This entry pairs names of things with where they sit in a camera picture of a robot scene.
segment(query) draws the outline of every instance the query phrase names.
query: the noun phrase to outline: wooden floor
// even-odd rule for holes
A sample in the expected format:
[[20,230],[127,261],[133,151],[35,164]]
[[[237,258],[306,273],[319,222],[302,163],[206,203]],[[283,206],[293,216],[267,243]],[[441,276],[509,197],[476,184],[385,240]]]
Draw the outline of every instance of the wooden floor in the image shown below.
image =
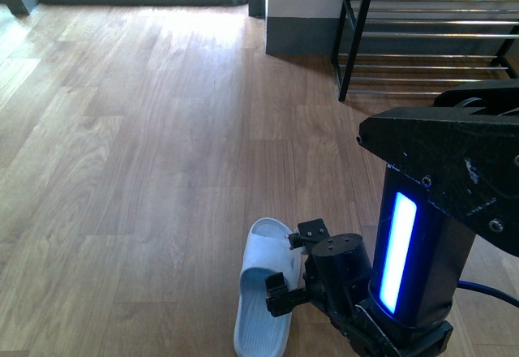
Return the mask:
[[[259,217],[370,251],[384,164],[358,124],[427,97],[336,101],[324,57],[264,54],[246,7],[0,6],[0,357],[232,356]],[[463,278],[519,295],[478,239]],[[519,356],[519,310],[458,291],[448,356]],[[286,356],[353,356],[295,310]]]

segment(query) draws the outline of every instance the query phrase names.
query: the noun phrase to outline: screw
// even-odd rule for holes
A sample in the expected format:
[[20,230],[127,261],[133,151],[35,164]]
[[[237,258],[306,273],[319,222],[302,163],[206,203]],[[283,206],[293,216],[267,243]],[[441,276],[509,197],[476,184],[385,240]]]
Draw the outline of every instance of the screw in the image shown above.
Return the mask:
[[423,176],[423,178],[422,178],[422,185],[425,188],[430,188],[431,185],[432,185],[432,178],[431,178],[431,176]]
[[500,221],[497,221],[496,219],[492,219],[488,223],[488,228],[494,233],[502,233],[504,230],[504,226],[501,224]]

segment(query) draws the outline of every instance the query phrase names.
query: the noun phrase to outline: black cylinder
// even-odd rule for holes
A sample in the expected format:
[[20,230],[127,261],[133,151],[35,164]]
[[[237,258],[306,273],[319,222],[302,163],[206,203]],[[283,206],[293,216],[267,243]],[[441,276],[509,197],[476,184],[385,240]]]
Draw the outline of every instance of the black cylinder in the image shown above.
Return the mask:
[[352,316],[367,297],[371,263],[362,237],[340,234],[315,245],[311,253],[328,300],[328,310]]

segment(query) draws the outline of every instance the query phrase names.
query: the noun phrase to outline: white slipper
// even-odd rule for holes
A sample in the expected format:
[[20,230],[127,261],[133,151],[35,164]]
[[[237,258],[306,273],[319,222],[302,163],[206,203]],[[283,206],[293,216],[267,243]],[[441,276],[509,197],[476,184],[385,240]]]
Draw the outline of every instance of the white slipper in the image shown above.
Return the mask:
[[289,290],[298,287],[301,250],[290,250],[292,231],[276,219],[264,217],[251,227],[243,253],[240,299],[234,327],[238,357],[281,357],[292,314],[274,318],[267,310],[265,279],[283,272]]

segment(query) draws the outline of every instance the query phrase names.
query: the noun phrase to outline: glowing light strip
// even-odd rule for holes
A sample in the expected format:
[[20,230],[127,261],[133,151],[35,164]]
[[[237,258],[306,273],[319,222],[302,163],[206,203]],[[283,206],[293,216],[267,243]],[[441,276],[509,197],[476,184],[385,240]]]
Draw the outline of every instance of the glowing light strip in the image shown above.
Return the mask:
[[397,193],[380,287],[380,300],[392,314],[395,313],[397,306],[416,208],[416,204],[411,199],[400,192]]

